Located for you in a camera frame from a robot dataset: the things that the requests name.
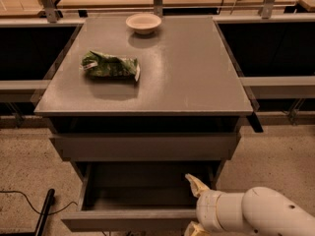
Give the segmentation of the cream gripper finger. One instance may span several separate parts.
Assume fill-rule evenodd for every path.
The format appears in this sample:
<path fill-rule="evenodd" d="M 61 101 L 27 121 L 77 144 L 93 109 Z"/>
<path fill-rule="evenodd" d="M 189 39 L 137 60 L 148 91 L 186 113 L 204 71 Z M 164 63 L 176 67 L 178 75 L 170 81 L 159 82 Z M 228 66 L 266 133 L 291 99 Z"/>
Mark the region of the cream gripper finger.
<path fill-rule="evenodd" d="M 191 221 L 185 229 L 184 236 L 205 236 L 205 231 L 199 223 Z"/>

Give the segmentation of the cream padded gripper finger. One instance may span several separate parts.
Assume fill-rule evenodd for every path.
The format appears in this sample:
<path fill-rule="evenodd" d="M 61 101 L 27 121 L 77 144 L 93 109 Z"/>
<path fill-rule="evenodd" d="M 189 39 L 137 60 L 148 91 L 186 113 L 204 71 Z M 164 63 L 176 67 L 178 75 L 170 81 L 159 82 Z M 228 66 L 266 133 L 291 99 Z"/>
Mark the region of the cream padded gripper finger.
<path fill-rule="evenodd" d="M 191 192 L 195 198 L 199 198 L 203 192 L 209 190 L 209 187 L 197 177 L 191 174 L 186 174 L 185 178 L 190 183 Z"/>

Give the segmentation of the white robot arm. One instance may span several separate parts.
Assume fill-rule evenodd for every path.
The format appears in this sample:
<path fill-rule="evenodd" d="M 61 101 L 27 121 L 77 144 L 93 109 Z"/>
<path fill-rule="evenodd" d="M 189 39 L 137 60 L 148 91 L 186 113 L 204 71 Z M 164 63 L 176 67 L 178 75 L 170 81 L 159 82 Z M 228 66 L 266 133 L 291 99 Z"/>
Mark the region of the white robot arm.
<path fill-rule="evenodd" d="M 246 236 L 315 236 L 315 217 L 279 192 L 254 187 L 244 193 L 226 193 L 209 188 L 186 174 L 197 199 L 197 221 L 191 221 L 184 236 L 213 233 L 243 233 Z"/>

